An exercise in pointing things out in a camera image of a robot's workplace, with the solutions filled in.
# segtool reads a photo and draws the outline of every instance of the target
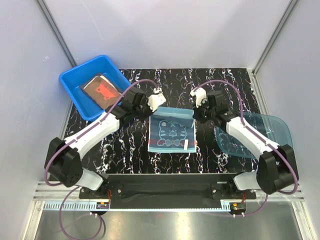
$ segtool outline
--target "floor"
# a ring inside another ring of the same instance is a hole
[[[250,202],[248,212],[258,204]],[[99,221],[85,211],[63,211],[65,230],[74,238],[88,239]],[[288,202],[269,202],[254,216],[233,218],[228,213],[206,212],[121,212],[102,215],[101,240],[302,240],[293,208]],[[58,211],[44,211],[36,240],[64,240]]]
[[[225,80],[239,90],[246,112],[259,113],[245,68],[125,69],[122,73],[130,82],[139,79],[156,81],[162,87],[167,107],[186,109],[192,108],[191,89],[208,80]],[[142,83],[140,88],[151,92],[147,83]],[[228,97],[231,108],[239,109],[236,94],[224,84],[211,84],[205,89],[221,90]],[[88,124],[73,106],[65,137]],[[235,173],[257,169],[255,159],[230,156],[220,150],[212,122],[196,124],[196,153],[148,152],[148,126],[148,120],[136,121],[128,128],[109,135],[89,151],[82,165],[107,174]]]

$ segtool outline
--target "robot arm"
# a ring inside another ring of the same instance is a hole
[[[145,120],[165,102],[166,99],[161,89],[155,89],[151,96],[146,97],[142,90],[132,87],[123,97],[121,105],[117,105],[107,117],[107,113],[104,112],[97,120],[78,133],[64,140],[54,138],[49,144],[44,168],[60,148],[76,139],[58,155],[48,172],[66,187],[77,185],[99,192],[103,183],[106,184],[106,180],[96,172],[82,167],[81,160],[84,155],[103,138],[128,125],[136,118],[141,121]]]
[[[243,125],[239,114],[229,110],[221,91],[207,94],[200,87],[191,91],[190,95],[194,98],[194,119],[200,123],[213,121],[217,127],[239,140],[259,161],[257,171],[242,172],[226,183],[226,191],[230,196],[249,189],[261,189],[272,194],[294,183],[292,173],[271,148],[285,157],[298,178],[294,150],[289,145],[280,146],[271,141],[245,120]]]

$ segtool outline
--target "black bracket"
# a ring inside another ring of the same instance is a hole
[[[289,145],[277,149],[288,161],[299,179],[294,150]],[[256,180],[266,194],[273,194],[294,183],[294,177],[282,159],[275,153],[264,152],[259,158]]]
[[[244,198],[245,194],[245,199],[256,199],[256,193],[254,191],[251,191],[250,189],[245,190],[245,191],[239,191],[239,192],[234,192],[231,194],[228,193],[226,189],[226,183],[213,183],[211,184],[211,193],[212,193],[212,199],[214,200],[242,200]]]
[[[236,174],[109,174],[111,209],[192,209],[219,208],[213,199],[211,184],[227,182]],[[80,191],[80,199],[108,199],[89,189]]]
[[[121,183],[102,184],[97,191],[83,187],[80,190],[79,199],[108,199],[108,191],[111,191],[111,199],[121,199],[123,195],[123,185]]]

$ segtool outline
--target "blue bin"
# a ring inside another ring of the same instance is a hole
[[[75,66],[62,73],[59,77],[81,117],[91,122],[96,120],[104,110],[83,92],[80,86],[97,74],[103,74],[122,91],[131,85],[106,55],[97,56],[81,65]]]

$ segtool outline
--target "red object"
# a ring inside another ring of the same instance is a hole
[[[114,98],[116,96],[108,88],[106,88],[102,83],[100,83],[100,86],[96,88],[96,92],[101,93],[104,96],[105,100]]]

